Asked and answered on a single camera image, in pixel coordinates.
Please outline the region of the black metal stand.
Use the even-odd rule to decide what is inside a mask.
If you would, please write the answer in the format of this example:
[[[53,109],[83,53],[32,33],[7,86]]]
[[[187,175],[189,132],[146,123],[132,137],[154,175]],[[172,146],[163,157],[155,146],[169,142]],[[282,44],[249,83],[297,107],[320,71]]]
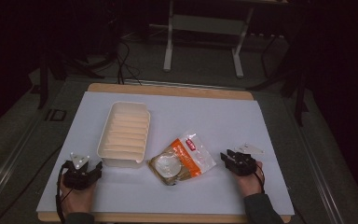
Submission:
[[[66,78],[64,63],[68,63],[80,74],[87,77],[103,78],[103,76],[95,74],[85,65],[58,50],[44,49],[40,54],[39,62],[39,84],[34,86],[34,91],[39,94],[39,109],[43,108],[48,101],[48,73],[51,73],[58,80],[64,80]]]
[[[296,123],[299,126],[303,125],[302,112],[305,109],[303,100],[306,83],[306,66],[301,59],[301,42],[298,38],[301,26],[301,21],[283,21],[280,24],[279,32],[289,45],[287,51],[283,55],[281,63],[273,72],[268,74],[264,59],[265,54],[278,38],[277,36],[274,36],[260,56],[263,72],[267,80],[252,87],[247,87],[247,90],[249,91],[261,91],[268,86],[283,81],[280,90],[281,96],[289,98],[296,92],[294,116]]]

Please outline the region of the white table sheet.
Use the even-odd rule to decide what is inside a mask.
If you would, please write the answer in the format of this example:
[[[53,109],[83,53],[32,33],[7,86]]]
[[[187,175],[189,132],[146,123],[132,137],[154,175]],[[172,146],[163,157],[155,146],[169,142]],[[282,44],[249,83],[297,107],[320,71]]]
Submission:
[[[99,93],[88,91],[76,112],[62,151],[53,168],[37,211],[55,210],[56,182],[61,165],[70,154],[99,162],[100,137],[115,102],[139,102],[151,114],[145,157],[158,155],[187,131],[197,134],[216,165],[206,173],[166,186],[146,165],[139,168],[104,167],[97,183],[93,210],[132,214],[242,215],[242,199],[234,178],[220,160],[221,152],[243,144],[261,149],[266,176],[265,191],[275,211],[292,215],[294,208],[256,101]]]

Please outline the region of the person's right hand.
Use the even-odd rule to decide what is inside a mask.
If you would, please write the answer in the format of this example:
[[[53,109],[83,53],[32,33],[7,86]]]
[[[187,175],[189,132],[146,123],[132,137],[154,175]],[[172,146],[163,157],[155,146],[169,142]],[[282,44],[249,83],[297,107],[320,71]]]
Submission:
[[[256,163],[257,169],[254,174],[247,176],[233,175],[239,186],[241,195],[247,197],[250,195],[263,193],[265,176],[263,172],[263,163],[258,161]]]

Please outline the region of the orange and clear snack packet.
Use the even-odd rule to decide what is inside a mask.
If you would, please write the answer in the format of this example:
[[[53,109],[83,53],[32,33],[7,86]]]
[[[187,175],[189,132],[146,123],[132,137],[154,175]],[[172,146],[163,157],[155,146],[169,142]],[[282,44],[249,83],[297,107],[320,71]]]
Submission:
[[[163,184],[174,186],[178,181],[210,171],[216,162],[199,136],[194,132],[186,132],[149,160],[147,165]]]

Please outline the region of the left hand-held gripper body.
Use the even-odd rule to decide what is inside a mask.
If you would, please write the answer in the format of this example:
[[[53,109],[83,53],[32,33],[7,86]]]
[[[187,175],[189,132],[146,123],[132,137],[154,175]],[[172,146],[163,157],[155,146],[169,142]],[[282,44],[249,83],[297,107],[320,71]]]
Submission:
[[[88,172],[89,160],[89,156],[70,154],[70,160],[64,164],[67,171],[63,179],[63,184],[68,189],[83,190],[93,184],[91,175]]]

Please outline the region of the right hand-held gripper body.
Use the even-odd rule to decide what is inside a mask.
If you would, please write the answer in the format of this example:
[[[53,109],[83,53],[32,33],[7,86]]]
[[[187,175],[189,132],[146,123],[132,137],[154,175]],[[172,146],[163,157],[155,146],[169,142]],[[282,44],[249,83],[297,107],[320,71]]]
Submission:
[[[263,155],[264,151],[251,144],[245,143],[239,147],[235,147],[233,151],[239,152],[240,157],[233,160],[230,170],[239,176],[247,176],[255,173],[257,166],[253,155]]]

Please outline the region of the person's left hand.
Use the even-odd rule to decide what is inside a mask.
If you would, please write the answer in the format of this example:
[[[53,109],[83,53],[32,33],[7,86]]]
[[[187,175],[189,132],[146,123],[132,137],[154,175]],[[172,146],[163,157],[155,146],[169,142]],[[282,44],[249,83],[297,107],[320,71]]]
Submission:
[[[60,183],[60,196],[62,212],[65,217],[73,213],[87,213],[91,212],[93,206],[94,192],[96,184],[83,190],[68,189],[63,180]]]

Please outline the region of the white divided plastic container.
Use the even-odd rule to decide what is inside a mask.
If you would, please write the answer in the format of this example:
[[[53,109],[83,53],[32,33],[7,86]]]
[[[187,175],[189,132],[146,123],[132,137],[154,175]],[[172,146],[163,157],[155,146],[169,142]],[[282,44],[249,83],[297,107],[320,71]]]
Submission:
[[[150,125],[146,104],[115,102],[112,104],[97,149],[106,166],[139,168],[145,157]]]

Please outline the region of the black floor socket plate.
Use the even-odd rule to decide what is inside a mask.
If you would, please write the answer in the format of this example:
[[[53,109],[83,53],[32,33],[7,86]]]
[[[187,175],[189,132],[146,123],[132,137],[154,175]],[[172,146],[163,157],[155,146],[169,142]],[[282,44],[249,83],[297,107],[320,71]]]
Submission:
[[[45,121],[64,121],[67,112],[61,109],[50,109],[45,116]]]

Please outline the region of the white metal desk frame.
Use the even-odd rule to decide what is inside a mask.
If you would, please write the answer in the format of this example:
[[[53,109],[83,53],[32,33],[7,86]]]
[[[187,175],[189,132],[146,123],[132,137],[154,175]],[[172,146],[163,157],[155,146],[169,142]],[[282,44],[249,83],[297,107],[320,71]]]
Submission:
[[[228,20],[218,19],[214,17],[200,17],[175,14],[174,1],[170,0],[169,5],[169,18],[168,18],[168,38],[167,47],[165,51],[165,58],[163,64],[163,70],[170,72],[172,68],[172,34],[174,30],[202,32],[221,35],[236,35],[238,39],[237,45],[231,49],[232,60],[237,78],[243,78],[244,73],[241,66],[241,47],[242,43],[248,33],[248,29],[251,23],[251,18],[254,15],[254,11],[257,5],[275,4],[275,5],[287,5],[288,0],[241,0],[251,5],[246,9],[245,18],[243,20]]]

